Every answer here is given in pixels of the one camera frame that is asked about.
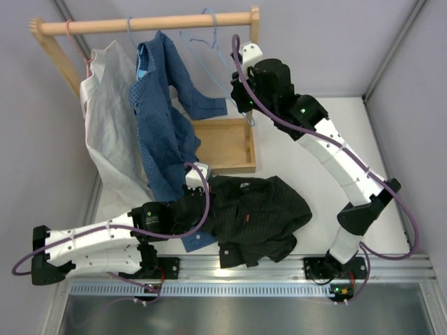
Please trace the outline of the light blue hanger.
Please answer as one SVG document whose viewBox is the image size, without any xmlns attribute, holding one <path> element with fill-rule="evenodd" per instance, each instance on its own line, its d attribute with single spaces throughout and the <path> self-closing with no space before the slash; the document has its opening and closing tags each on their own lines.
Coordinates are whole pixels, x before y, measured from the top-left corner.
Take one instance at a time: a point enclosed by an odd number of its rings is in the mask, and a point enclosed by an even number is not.
<svg viewBox="0 0 447 335">
<path fill-rule="evenodd" d="M 213 32 L 212 36 L 213 39 L 211 42 L 200 39 L 200 38 L 193 38 L 191 37 L 187 32 L 184 32 L 183 30 L 179 31 L 179 36 L 182 39 L 182 42 L 188 49 L 188 51 L 193 55 L 193 57 L 196 59 L 196 61 L 200 64 L 200 66 L 203 68 L 203 70 L 207 73 L 207 76 L 217 85 L 220 92 L 223 94 L 223 96 L 230 101 L 230 103 L 237 107 L 236 102 L 233 98 L 230 97 L 230 90 L 223 84 L 221 80 L 219 80 L 215 74 L 225 74 L 226 79 L 231 79 L 231 69 L 226 61 L 225 56 L 221 52 L 220 44 L 219 44 L 219 38 L 218 38 L 218 25 L 217 25 L 217 16 L 214 13 L 214 11 L 211 8 L 205 7 L 201 13 L 202 15 L 209 14 L 212 17 L 213 21 Z M 213 50 L 216 56 L 219 58 L 217 65 L 207 65 L 205 60 L 199 55 L 197 49 L 194 47 L 194 43 L 202 43 L 208 46 L 209 49 Z"/>
</svg>

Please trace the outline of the black pinstriped shirt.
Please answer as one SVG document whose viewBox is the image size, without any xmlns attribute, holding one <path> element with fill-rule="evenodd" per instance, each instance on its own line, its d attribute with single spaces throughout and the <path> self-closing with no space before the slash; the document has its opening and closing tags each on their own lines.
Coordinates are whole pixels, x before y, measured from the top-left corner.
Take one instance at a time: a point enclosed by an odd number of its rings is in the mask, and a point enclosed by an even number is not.
<svg viewBox="0 0 447 335">
<path fill-rule="evenodd" d="M 278 176 L 217 176 L 203 228 L 217 238 L 220 268 L 255 267 L 264 257 L 286 258 L 297 246 L 296 230 L 312 219 L 305 199 Z"/>
</svg>

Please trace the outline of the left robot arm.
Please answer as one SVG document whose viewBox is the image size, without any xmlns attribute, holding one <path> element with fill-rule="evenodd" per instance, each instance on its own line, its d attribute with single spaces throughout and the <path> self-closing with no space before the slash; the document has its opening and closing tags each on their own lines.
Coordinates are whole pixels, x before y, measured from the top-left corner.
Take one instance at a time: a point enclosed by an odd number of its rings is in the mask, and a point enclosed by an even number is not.
<svg viewBox="0 0 447 335">
<path fill-rule="evenodd" d="M 157 273 L 155 241 L 185 238 L 212 213 L 214 195 L 184 190 L 173 202 L 147 202 L 108 221 L 68 230 L 33 230 L 31 282 L 52 285 L 72 276 L 114 272 L 129 278 Z"/>
</svg>

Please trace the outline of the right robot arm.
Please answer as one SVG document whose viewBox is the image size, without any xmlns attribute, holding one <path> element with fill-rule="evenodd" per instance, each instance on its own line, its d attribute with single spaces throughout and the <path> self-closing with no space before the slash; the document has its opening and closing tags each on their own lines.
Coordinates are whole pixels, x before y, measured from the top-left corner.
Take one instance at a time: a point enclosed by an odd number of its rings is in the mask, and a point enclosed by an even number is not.
<svg viewBox="0 0 447 335">
<path fill-rule="evenodd" d="M 400 190 L 396 179 L 385 180 L 371 171 L 350 149 L 324 107 L 310 95 L 295 94 L 288 66 L 265 59 L 244 67 L 234 60 L 231 96 L 239 112 L 254 109 L 268 116 L 311 153 L 342 187 L 347 205 L 338 213 L 339 229 L 319 265 L 310 267 L 308 278 L 322 274 L 329 279 L 350 272 L 370 226 Z"/>
</svg>

